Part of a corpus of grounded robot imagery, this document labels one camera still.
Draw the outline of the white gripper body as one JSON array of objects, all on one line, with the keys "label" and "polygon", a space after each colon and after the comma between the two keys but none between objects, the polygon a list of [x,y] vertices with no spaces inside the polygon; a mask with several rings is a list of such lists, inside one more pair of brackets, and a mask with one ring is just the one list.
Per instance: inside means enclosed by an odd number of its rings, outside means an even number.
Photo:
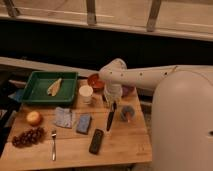
[{"label": "white gripper body", "polygon": [[107,83],[104,88],[104,95],[108,102],[119,101],[122,97],[122,86]]}]

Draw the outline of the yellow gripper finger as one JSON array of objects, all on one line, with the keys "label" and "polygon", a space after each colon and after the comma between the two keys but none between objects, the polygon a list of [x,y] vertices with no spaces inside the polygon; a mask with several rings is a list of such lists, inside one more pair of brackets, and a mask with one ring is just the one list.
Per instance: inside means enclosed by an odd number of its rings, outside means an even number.
[{"label": "yellow gripper finger", "polygon": [[118,109],[121,106],[121,99],[116,100],[115,103],[116,103],[116,109]]},{"label": "yellow gripper finger", "polygon": [[106,108],[110,108],[111,107],[111,102],[107,101],[105,98],[103,98],[103,103],[104,103]]}]

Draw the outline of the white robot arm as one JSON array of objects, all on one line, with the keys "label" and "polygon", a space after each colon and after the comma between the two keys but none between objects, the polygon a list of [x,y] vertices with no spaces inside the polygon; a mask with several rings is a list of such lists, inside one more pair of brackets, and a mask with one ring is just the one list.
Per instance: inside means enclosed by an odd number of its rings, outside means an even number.
[{"label": "white robot arm", "polygon": [[153,92],[157,85],[169,74],[176,71],[177,65],[128,69],[126,63],[116,58],[99,70],[99,78],[105,83],[104,96],[109,108],[122,97],[122,86],[132,86]]}]

